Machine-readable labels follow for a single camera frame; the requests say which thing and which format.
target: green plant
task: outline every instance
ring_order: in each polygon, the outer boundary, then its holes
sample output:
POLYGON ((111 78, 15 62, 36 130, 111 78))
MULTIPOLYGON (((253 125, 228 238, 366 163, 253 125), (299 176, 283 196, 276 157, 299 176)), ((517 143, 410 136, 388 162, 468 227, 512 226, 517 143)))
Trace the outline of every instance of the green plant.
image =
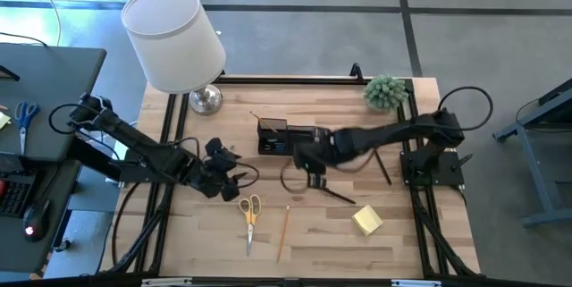
POLYGON ((394 110, 407 99, 405 81, 392 76, 373 78, 364 90, 364 99, 368 106, 377 110, 394 110))

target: paper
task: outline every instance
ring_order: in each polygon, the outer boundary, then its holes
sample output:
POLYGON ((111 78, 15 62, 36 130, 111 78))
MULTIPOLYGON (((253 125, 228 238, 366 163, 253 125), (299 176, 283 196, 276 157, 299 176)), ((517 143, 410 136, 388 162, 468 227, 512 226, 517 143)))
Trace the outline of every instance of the paper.
POLYGON ((10 116, 0 112, 0 130, 2 130, 6 124, 10 124, 10 116))
POLYGON ((351 218, 366 236, 370 235, 383 224, 382 218, 380 218, 369 205, 359 210, 351 218))

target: scissors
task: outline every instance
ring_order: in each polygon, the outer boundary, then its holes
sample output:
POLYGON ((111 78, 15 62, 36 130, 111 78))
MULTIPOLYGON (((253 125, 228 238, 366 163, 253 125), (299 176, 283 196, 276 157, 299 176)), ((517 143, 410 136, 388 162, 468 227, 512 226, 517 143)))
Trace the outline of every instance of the scissors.
POLYGON ((18 122, 18 128, 20 129, 20 146, 21 154, 24 155, 26 151, 26 135, 28 134, 29 124, 32 118, 39 113, 39 106, 36 103, 20 102, 16 106, 16 112, 14 113, 14 118, 18 122))
POLYGON ((253 194, 250 198, 243 198, 239 201, 240 211, 247 218, 248 225, 248 241, 247 241, 247 256, 250 255, 252 249, 252 235, 254 233, 254 224, 257 222, 257 217, 262 211, 262 202, 258 195, 253 194))

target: white lampshade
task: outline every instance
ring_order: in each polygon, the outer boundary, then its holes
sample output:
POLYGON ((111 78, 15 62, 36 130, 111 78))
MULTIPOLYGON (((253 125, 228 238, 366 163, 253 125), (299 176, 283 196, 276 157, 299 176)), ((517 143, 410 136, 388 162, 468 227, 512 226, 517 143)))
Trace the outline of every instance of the white lampshade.
POLYGON ((156 89, 203 89, 224 69, 226 53, 200 0, 129 0, 122 22, 156 89))

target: gray metal frame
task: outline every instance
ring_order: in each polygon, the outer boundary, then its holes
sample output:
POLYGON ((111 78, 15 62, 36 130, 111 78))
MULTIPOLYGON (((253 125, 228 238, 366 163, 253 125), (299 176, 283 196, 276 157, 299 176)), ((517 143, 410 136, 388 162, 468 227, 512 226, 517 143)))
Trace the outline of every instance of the gray metal frame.
POLYGON ((538 192, 544 211, 538 214, 522 218, 525 227, 532 227, 538 224, 548 224, 561 220, 572 220, 572 208, 558 208, 560 194, 555 181, 546 181, 543 178, 538 159, 527 136, 527 128, 537 125, 546 116, 554 113, 564 105, 572 103, 572 89, 568 89, 544 105, 534 109, 531 113, 514 122, 501 131, 493 133, 497 142, 504 142, 508 137, 518 135, 522 149, 525 151, 528 160, 528 167, 533 175, 534 186, 538 192))

